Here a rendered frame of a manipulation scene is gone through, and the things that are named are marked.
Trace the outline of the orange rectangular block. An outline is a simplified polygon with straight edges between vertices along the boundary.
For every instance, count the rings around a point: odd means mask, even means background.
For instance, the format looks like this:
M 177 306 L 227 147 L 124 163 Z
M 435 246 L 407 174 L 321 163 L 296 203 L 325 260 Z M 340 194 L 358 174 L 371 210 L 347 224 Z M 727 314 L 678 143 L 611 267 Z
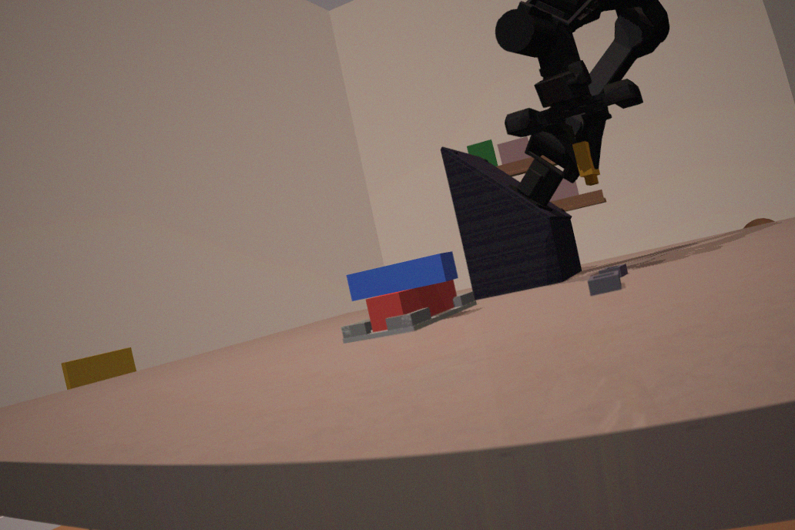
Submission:
M 599 169 L 595 169 L 589 152 L 589 142 L 580 142 L 572 145 L 580 177 L 585 177 L 585 184 L 592 186 L 599 183 L 597 175 Z

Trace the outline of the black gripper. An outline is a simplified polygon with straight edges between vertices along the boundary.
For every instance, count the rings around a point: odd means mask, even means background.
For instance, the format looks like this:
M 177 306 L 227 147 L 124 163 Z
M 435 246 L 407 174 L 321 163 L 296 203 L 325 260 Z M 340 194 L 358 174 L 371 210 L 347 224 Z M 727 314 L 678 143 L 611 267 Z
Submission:
M 541 62 L 539 72 L 542 76 L 542 71 L 549 68 L 552 69 L 553 74 L 565 71 L 565 62 L 569 61 L 581 61 L 580 55 L 561 54 L 547 59 Z M 595 169 L 598 169 L 605 121 L 612 118 L 608 106 L 616 104 L 624 109 L 643 103 L 639 86 L 631 79 L 621 79 L 606 84 L 603 88 L 604 93 L 594 96 L 590 91 L 588 96 L 585 94 L 581 96 L 579 93 L 576 98 L 567 102 L 557 102 L 551 106 L 551 109 L 541 112 L 527 108 L 508 114 L 505 118 L 506 132 L 517 137 L 530 136 L 541 131 L 555 135 L 578 169 L 572 146 L 577 141 L 572 126 L 566 125 L 565 118 L 585 113 L 581 117 L 589 137 L 589 152 Z

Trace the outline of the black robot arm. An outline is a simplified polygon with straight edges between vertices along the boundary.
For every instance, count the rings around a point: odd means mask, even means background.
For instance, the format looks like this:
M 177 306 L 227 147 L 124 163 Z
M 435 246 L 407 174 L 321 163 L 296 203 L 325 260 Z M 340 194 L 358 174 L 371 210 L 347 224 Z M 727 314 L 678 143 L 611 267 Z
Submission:
M 527 0 L 507 11 L 496 22 L 495 38 L 500 47 L 515 54 L 538 57 L 541 62 L 561 54 L 578 54 L 573 32 L 600 18 L 603 11 L 616 10 L 614 42 L 589 73 L 583 60 L 565 62 L 565 71 L 542 71 L 534 84 L 543 106 L 569 101 L 578 94 L 604 93 L 604 85 L 621 81 L 637 58 L 654 52 L 669 33 L 669 17 L 658 0 Z M 546 71 L 546 74 L 544 72 Z M 574 183 L 580 176 L 572 157 L 555 135 L 531 134 L 525 154 L 534 158 L 518 186 L 508 185 L 544 210 L 561 180 Z M 541 156 L 563 167 L 563 171 Z

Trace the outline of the blue wide bar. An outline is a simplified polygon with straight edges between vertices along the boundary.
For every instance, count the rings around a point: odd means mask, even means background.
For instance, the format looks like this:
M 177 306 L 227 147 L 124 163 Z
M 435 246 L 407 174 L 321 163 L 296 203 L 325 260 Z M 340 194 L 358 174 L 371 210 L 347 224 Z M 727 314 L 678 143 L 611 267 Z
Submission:
M 458 279 L 453 251 L 346 276 L 352 301 Z

